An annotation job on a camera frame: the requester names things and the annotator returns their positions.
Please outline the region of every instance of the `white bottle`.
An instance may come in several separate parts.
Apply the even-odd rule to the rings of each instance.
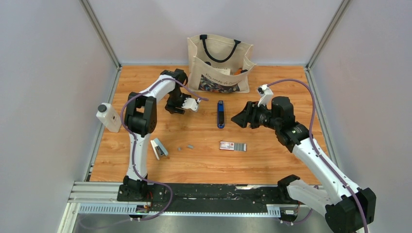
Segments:
[[[120,130],[120,116],[110,103],[99,105],[96,116],[110,132],[117,133]]]

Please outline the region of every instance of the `small white box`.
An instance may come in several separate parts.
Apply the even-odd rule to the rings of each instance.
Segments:
[[[110,103],[102,103],[99,105],[96,117],[110,132],[119,132],[121,126],[120,116]]]
[[[221,149],[221,150],[246,151],[246,143],[220,142],[219,149]]]
[[[230,75],[230,69],[229,68],[220,68],[220,67],[214,67],[215,70],[219,71],[220,73],[224,75]]]

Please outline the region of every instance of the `grey floor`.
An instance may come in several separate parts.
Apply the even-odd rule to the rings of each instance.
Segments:
[[[303,218],[308,209],[300,211]],[[88,230],[79,226],[79,220],[87,227],[101,227],[128,219],[122,215],[78,215],[74,233],[331,233],[325,219],[314,212],[303,224],[286,226],[266,217],[198,217],[160,216],[143,222],[125,222],[101,230]]]

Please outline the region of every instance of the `wood grain surface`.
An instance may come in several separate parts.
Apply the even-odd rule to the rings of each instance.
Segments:
[[[113,99],[120,113],[130,92],[139,92],[151,85],[163,70],[187,66],[126,66]],[[248,100],[260,99],[256,89],[265,83],[284,78],[307,82],[303,67],[256,67],[249,75],[250,93],[218,94],[197,92],[209,101],[199,104],[199,111],[187,110],[184,115],[171,115],[164,109],[166,96],[157,105],[157,126],[152,139],[158,138],[169,152],[167,158],[156,160],[148,148],[148,178],[168,183],[239,183],[276,184],[295,174],[309,184],[319,184],[311,171],[282,146],[271,129],[242,129],[231,117],[239,113]],[[287,96],[294,105],[296,120],[309,127],[312,102],[309,92],[300,84],[284,82],[271,87],[275,96]],[[216,126],[217,102],[224,100],[225,128]],[[319,122],[313,125],[314,137],[326,151]],[[247,152],[219,150],[220,141],[247,144]],[[126,174],[130,153],[125,129],[111,133],[105,129],[94,163],[90,181],[121,182]]]

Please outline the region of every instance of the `canvas tote bag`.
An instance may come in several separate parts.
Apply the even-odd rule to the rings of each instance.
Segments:
[[[188,48],[190,90],[249,92],[247,76],[256,66],[249,60],[253,45],[218,35],[204,34],[188,38]],[[225,69],[226,74],[216,68]]]

